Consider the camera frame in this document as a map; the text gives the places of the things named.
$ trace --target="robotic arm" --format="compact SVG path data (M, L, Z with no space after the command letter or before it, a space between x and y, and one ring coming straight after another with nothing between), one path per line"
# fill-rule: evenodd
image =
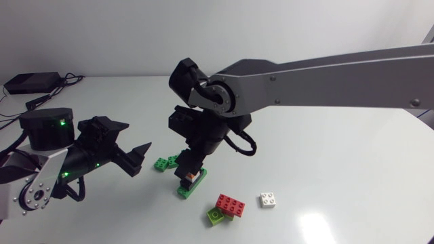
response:
M211 77L191 59L182 60L169 86L190 108L177 106L169 127L186 138L190 150L177 158L175 174L183 179L197 173L222 140L253 155L256 144L244 129L250 113L267 106L434 108L433 67L433 44L285 64L240 60ZM237 148L227 137L230 129L252 150Z
M74 140L70 108L32 110L20 116L20 138L0 152L0 219L44 209L51 198L85 197L83 176L112 161L131 177L138 174L151 143L125 153L116 144L128 124L94 117L80 121ZM28 136L30 145L17 148ZM76 193L69 182L78 179Z

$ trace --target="white lego brick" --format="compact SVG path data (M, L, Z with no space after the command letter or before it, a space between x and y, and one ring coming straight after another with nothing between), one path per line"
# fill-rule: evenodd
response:
M265 192L260 194L260 206L263 208L270 208L276 206L276 199L272 192Z
M189 178L188 176L185 176L185 178L189 181L189 182L194 182L199 176L201 175L201 172L198 171L197 174L195 176L193 176L193 179Z

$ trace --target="red lego brick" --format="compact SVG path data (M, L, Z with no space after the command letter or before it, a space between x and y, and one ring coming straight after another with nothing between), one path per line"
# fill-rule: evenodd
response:
M227 215L227 216L232 217L232 218L235 215L235 214L233 214L233 213L231 213L231 212L229 212L227 210L221 210L221 211L222 211L222 214Z
M216 203L216 207L221 209L222 213L228 216L236 215L238 217L241 217L241 215L243 214L244 206L244 203L223 194L220 194Z

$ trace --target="lego brick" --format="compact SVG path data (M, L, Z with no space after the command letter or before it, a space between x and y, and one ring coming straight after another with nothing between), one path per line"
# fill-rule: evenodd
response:
M201 176L193 183L193 185L191 186L190 190L186 190L185 188L183 188L182 186L178 187L178 194L181 195L182 197L184 197L185 199L187 199L191 193L196 189L196 187L199 185L199 183L205 178L206 176L206 169L201 168Z
M197 174L192 174L192 173L188 173L187 176L185 176L185 178L189 181L189 182L194 182L199 176L200 176L200 170L199 172L197 172Z
M220 194L216 203L216 207L224 211L227 215L234 214L238 217L241 217L245 204L228 196Z
M154 168L158 171L164 172L168 165L169 163L167 160L159 158L157 162L154 163Z
M169 162L169 165L167 166L168 169L173 169L175 167L178 167L178 164L176 162L176 159L178 158L178 155L171 156L167 161Z
M191 190L193 187L193 183L187 179L182 179L179 181L179 185L181 185L186 190Z
M208 215L208 219L210 220L212 226L215 226L224 220L223 213L217 207L209 210L206 212L206 214Z
M233 213L230 213L230 212L228 212L228 211L222 210L222 214L223 214L226 218L228 218L230 221L233 221L233 217L234 217L234 214L233 214Z
M270 208L276 206L276 199L272 192L264 192L260 194L260 206L263 208Z

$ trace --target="silver metal bracket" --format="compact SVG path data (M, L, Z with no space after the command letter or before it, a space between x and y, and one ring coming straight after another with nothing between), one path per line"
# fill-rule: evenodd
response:
M45 208L49 201L60 169L64 163L68 148L49 151L36 151L30 145L19 148L30 155L39 158L41 171L29 181L20 193L20 204L26 206L27 211Z

